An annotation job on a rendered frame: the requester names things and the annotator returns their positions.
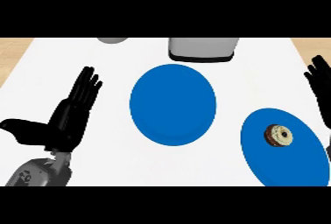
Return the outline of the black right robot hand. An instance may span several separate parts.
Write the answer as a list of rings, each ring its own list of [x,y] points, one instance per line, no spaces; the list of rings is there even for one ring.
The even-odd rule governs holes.
[[[304,72],[325,126],[331,129],[331,66],[320,55],[311,58],[311,65]]]

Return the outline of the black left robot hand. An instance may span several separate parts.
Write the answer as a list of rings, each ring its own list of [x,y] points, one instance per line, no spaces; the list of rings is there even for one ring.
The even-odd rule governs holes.
[[[85,66],[76,77],[66,99],[60,101],[47,123],[20,119],[4,119],[0,129],[25,145],[41,145],[44,151],[70,152],[84,136],[91,110],[101,81],[94,68]]]

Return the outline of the brown cupcake with cream top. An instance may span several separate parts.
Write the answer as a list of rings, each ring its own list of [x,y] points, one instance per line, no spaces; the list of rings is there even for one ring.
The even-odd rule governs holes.
[[[264,130],[262,137],[273,147],[285,147],[293,141],[291,130],[277,124],[270,124]]]

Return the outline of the blue plate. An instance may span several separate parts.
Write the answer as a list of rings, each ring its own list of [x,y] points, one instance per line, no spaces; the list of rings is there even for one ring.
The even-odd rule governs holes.
[[[288,146],[271,146],[264,140],[264,131],[273,124],[292,133]],[[276,108],[255,110],[242,123],[240,145],[252,174],[265,186],[327,186],[326,151],[314,132],[293,115]]]
[[[168,146],[189,144],[212,125],[212,86],[190,67],[156,66],[134,84],[128,108],[138,132],[152,142]]]

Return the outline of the grey round object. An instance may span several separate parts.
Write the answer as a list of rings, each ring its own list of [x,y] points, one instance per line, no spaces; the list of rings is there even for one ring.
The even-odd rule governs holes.
[[[97,40],[104,44],[116,44],[127,40],[127,38],[97,38]]]

